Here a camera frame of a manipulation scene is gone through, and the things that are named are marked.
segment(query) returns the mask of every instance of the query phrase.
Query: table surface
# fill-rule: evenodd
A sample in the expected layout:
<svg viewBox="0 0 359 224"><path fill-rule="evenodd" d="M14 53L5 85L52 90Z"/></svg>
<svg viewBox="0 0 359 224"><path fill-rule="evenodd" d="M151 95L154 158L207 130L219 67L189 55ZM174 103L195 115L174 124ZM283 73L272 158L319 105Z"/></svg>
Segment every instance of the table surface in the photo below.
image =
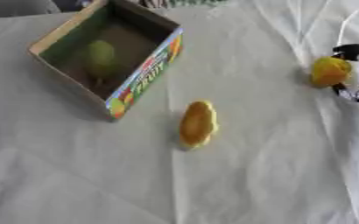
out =
<svg viewBox="0 0 359 224"><path fill-rule="evenodd" d="M72 14L0 19L0 223L358 223L359 105L306 82L347 18L343 43L359 43L357 10L349 0L169 10L185 50L117 123L27 53ZM184 152L178 121L199 99L215 105L220 131Z"/></svg>

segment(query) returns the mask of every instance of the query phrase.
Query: cardboard box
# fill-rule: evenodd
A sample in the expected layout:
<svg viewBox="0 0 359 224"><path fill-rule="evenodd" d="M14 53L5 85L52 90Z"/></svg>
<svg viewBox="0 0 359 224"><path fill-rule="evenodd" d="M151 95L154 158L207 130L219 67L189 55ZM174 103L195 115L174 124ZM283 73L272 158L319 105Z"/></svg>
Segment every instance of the cardboard box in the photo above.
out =
<svg viewBox="0 0 359 224"><path fill-rule="evenodd" d="M55 71L67 89L118 119L182 50L182 28L126 0L96 0L42 38L30 52ZM116 51L116 71L96 86L88 75L88 45L104 40Z"/></svg>

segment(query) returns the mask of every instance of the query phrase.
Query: table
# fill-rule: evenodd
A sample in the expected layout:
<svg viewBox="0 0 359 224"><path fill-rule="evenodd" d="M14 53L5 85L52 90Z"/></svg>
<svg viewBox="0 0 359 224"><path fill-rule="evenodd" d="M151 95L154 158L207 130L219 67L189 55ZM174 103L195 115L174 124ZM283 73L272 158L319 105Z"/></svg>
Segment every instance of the table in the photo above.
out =
<svg viewBox="0 0 359 224"><path fill-rule="evenodd" d="M359 222L359 105L308 86L359 1L236 1L169 10L185 51L117 123L27 47L72 14L0 19L0 223ZM359 12L344 30L359 43ZM184 152L186 105L220 132Z"/></svg>

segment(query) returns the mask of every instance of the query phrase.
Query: white sheet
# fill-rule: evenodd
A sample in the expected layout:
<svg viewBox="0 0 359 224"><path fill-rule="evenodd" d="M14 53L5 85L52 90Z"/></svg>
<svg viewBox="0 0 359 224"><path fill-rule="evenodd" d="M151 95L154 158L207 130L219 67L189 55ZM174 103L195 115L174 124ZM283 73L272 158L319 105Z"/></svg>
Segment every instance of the white sheet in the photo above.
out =
<svg viewBox="0 0 359 224"><path fill-rule="evenodd" d="M69 14L0 19L0 223L359 223L359 105L306 84L359 1L178 8L186 48L118 123L26 53ZM359 43L359 12L343 43ZM183 152L186 105L220 132Z"/></svg>

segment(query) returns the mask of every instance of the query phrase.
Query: white paper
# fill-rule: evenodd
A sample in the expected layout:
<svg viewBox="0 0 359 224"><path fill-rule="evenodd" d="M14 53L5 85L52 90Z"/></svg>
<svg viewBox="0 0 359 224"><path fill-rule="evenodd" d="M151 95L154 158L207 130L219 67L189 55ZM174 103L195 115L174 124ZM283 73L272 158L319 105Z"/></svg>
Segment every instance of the white paper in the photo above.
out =
<svg viewBox="0 0 359 224"><path fill-rule="evenodd" d="M108 123L27 47L71 15L0 19L0 223L359 223L359 105L309 87L359 1L239 1L167 12L184 52ZM359 12L342 42L359 43ZM184 152L189 102L220 130Z"/></svg>

